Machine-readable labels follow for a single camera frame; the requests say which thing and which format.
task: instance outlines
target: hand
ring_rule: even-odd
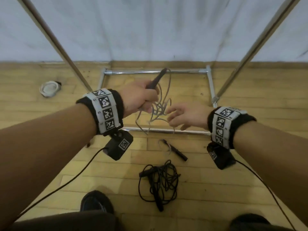
[[[159,89],[145,89],[151,80],[136,80],[125,85],[118,92],[124,104],[124,117],[139,111],[152,112],[152,104],[158,101]]]
[[[172,127],[181,126],[181,130],[186,130],[190,126],[201,127],[208,130],[208,116],[213,107],[208,107],[201,103],[177,103],[166,109],[166,114],[173,112],[167,121]]]

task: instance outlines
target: pants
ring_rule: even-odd
[[[125,231],[117,217],[102,211],[84,211],[15,222],[9,231]]]

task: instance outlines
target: white wall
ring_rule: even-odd
[[[240,61],[284,0],[31,0],[74,61]],[[254,61],[308,61],[301,0]],[[61,61],[16,0],[0,0],[0,61]]]

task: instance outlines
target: wristband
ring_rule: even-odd
[[[237,129],[250,121],[256,121],[247,111],[232,107],[218,107],[208,116],[208,127],[215,143],[234,149],[233,138]]]
[[[117,91],[103,88],[84,94],[76,103],[82,103],[90,110],[96,124],[96,134],[106,136],[123,127],[124,106]]]

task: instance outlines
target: jump rope handle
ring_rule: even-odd
[[[145,88],[146,89],[155,89],[158,82],[165,75],[166,72],[167,72],[167,68],[162,69],[162,71],[159,73],[159,75],[150,84],[148,84]]]

